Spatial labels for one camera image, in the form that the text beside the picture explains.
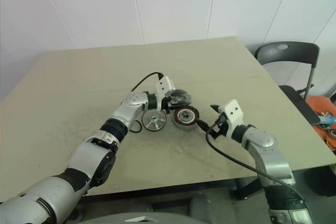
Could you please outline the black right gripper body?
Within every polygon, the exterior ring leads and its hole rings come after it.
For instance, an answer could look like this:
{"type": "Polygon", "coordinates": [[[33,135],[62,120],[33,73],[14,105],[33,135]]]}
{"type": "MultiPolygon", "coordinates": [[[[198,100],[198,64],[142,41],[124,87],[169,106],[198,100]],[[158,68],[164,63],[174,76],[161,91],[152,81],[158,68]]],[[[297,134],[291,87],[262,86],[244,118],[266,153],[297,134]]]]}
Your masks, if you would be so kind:
{"type": "Polygon", "coordinates": [[[210,130],[210,136],[213,139],[217,139],[219,136],[226,136],[228,131],[228,122],[227,116],[224,113],[221,113],[219,117],[216,119],[214,126],[210,130]]]}

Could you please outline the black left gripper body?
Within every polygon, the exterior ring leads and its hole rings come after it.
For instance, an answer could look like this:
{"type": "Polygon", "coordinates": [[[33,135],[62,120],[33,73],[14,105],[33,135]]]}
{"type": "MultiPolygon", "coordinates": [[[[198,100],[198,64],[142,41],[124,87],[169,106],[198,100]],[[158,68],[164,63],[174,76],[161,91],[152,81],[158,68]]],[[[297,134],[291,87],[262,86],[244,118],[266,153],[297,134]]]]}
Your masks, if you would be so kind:
{"type": "Polygon", "coordinates": [[[162,110],[175,110],[185,105],[185,97],[183,95],[170,95],[162,100],[162,110]]]}

